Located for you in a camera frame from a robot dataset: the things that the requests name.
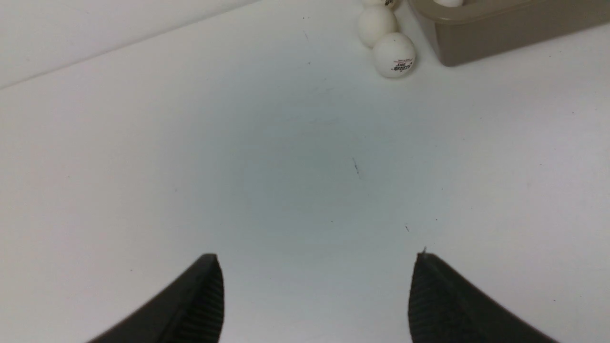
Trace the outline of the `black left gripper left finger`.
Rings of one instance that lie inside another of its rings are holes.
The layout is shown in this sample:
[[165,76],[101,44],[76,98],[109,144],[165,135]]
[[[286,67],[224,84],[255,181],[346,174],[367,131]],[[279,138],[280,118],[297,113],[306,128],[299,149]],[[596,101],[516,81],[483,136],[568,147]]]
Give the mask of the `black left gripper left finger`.
[[203,254],[174,282],[92,343],[217,343],[224,282],[216,254]]

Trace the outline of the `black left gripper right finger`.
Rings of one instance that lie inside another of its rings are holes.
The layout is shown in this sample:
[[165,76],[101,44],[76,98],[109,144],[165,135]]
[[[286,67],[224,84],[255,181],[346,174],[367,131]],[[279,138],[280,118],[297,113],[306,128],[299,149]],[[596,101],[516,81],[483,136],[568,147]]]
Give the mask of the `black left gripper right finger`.
[[553,342],[429,252],[414,264],[408,322],[414,343]]

